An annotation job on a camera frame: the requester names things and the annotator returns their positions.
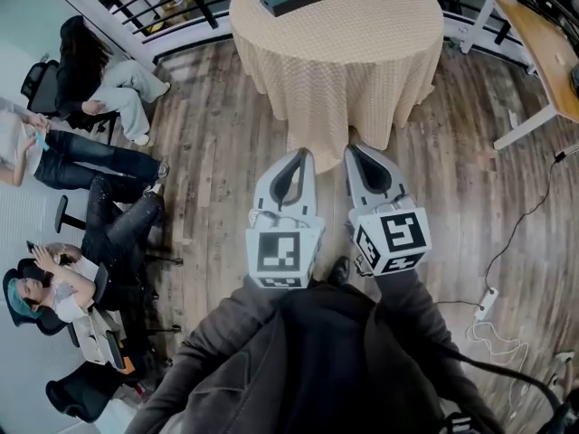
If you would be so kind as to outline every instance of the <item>jacket sleeve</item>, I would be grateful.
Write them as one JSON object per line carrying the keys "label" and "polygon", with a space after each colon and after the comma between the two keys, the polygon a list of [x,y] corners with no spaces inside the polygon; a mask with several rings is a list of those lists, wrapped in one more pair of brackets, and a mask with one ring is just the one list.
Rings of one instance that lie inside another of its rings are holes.
{"label": "jacket sleeve", "polygon": [[246,345],[274,315],[285,290],[258,288],[249,278],[223,300],[181,344],[173,367],[126,434],[158,433],[185,409],[195,386]]}
{"label": "jacket sleeve", "polygon": [[61,119],[65,120],[72,112],[82,112],[83,101],[78,101],[74,98],[75,91],[74,77],[77,75],[77,66],[71,61],[64,63],[56,73],[57,89],[56,89],[56,109],[61,115]]}
{"label": "jacket sleeve", "polygon": [[376,283],[382,293],[380,307],[388,325],[404,350],[420,365],[438,395],[456,402],[469,415],[479,419],[491,429],[487,432],[503,432],[460,363],[424,344],[433,341],[459,351],[452,342],[444,318],[416,272],[409,270],[376,277]]}

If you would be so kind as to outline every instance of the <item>gray jacket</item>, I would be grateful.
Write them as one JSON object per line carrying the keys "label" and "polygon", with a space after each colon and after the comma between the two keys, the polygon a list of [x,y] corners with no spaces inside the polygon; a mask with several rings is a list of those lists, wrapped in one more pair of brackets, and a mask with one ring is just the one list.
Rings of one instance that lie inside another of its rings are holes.
{"label": "gray jacket", "polygon": [[[427,339],[458,350],[416,273],[376,283],[382,298],[365,326],[365,355],[387,431],[432,432],[444,418],[445,399],[479,420],[484,433],[503,432],[460,364],[421,344]],[[179,412],[183,433],[275,433],[287,356],[276,305],[284,294],[246,279],[185,339],[127,433],[158,433]]]}

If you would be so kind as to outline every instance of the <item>black and white marker cube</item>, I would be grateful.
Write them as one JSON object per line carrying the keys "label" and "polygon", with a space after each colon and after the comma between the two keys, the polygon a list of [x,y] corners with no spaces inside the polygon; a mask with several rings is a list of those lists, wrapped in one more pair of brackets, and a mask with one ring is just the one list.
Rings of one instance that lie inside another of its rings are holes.
{"label": "black and white marker cube", "polygon": [[423,208],[356,217],[354,243],[375,276],[413,269],[432,248]]}
{"label": "black and white marker cube", "polygon": [[307,288],[324,226],[245,232],[249,275],[260,288]]}

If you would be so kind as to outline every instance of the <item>wooden floor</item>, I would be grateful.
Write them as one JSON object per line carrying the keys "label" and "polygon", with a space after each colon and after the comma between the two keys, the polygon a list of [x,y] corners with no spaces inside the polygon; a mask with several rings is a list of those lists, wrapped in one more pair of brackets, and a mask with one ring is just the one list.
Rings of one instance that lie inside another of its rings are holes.
{"label": "wooden floor", "polygon": [[[161,65],[160,77],[173,88],[157,105],[149,150],[171,165],[162,245],[185,265],[158,272],[159,314],[164,324],[189,332],[240,286],[255,182],[285,154],[287,125],[272,116],[267,97],[244,75],[232,41],[179,53]],[[435,300],[477,302],[490,259],[519,215],[545,193],[554,152],[579,141],[579,129],[552,120],[496,152],[492,142],[508,131],[508,109],[528,118],[546,104],[539,80],[488,55],[445,47],[434,84],[407,126],[393,133],[386,154],[429,217],[434,249],[419,269],[422,281]],[[126,144],[122,137],[116,142]],[[351,251],[342,172],[337,167],[318,176],[319,215],[327,223],[318,278],[334,258]],[[557,370],[555,351],[579,351],[578,180],[579,155],[555,167],[545,205],[523,222],[489,274],[500,297],[488,319],[503,338],[529,343],[523,369],[543,381]],[[372,279],[353,282],[375,296]],[[465,338],[475,307],[440,308],[462,352],[487,361],[484,344]],[[170,354],[180,339],[169,338]],[[492,341],[494,352],[513,347]],[[518,369],[524,353],[519,350],[509,367]],[[467,371],[509,432],[536,432],[546,420],[549,410],[536,391],[515,383],[510,409],[511,380]]]}

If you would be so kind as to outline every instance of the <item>wooden desk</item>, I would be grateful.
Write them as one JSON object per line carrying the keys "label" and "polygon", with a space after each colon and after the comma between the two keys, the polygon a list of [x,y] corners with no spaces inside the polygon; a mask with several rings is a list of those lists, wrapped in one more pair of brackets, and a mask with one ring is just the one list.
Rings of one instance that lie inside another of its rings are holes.
{"label": "wooden desk", "polygon": [[460,47],[462,52],[470,50],[477,33],[482,31],[495,8],[508,20],[527,49],[549,99],[547,106],[522,124],[511,120],[513,130],[494,143],[495,149],[510,145],[557,115],[579,122],[579,99],[569,80],[571,69],[579,63],[579,58],[563,32],[533,10],[516,0],[487,0],[473,30]]}

